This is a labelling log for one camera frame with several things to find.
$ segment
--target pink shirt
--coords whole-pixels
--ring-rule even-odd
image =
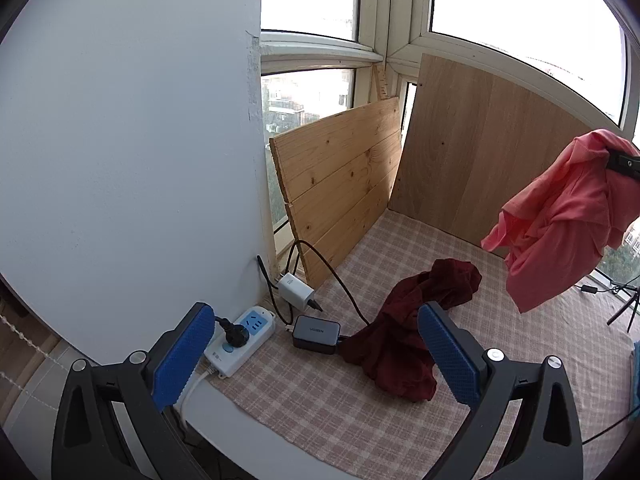
[[[606,170],[607,148],[639,156],[608,130],[575,137],[543,174],[509,200],[482,248],[509,248],[507,292],[520,312],[564,292],[617,249],[640,216],[640,182]]]

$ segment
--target black tripod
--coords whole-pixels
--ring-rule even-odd
[[[631,324],[634,322],[634,318],[636,317],[636,312],[638,311],[638,303],[640,303],[640,287],[627,285],[626,283],[617,283],[617,282],[611,282],[611,286],[616,290],[626,290],[627,292],[633,291],[633,295],[631,296],[631,298],[629,298],[629,301],[627,301],[624,304],[624,306],[619,311],[617,311],[613,316],[611,316],[611,318],[607,321],[607,324],[610,325],[615,320],[617,320],[620,317],[620,315],[631,306],[632,303],[635,303],[634,312],[631,315],[631,319],[629,320],[629,326],[626,327],[626,333],[629,333],[629,330],[631,330]]]

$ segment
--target maroon garment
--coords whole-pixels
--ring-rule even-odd
[[[437,301],[444,310],[471,300],[482,276],[471,262],[436,260],[430,272],[405,278],[391,290],[376,319],[338,346],[376,385],[412,401],[431,400],[434,362],[420,334],[418,309]]]

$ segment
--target power strip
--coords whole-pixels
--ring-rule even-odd
[[[231,377],[275,331],[273,314],[261,306],[252,306],[234,321],[249,331],[249,341],[240,348],[226,342],[222,332],[205,348],[204,355],[218,370],[220,378]]]

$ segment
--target tripod leg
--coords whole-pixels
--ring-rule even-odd
[[[629,333],[629,330],[631,330],[631,324],[634,322],[634,318],[636,317],[636,312],[638,311],[638,302],[640,301],[640,293],[636,292],[631,299],[636,300],[636,306],[634,306],[634,312],[631,315],[631,319],[629,320],[629,326],[626,327],[626,333]]]
[[[629,301],[627,301],[619,311],[617,311],[613,316],[611,316],[611,318],[607,321],[607,324],[610,325],[615,320],[617,320],[620,317],[620,315],[631,306],[631,303],[633,302],[633,300],[634,298],[630,298]]]

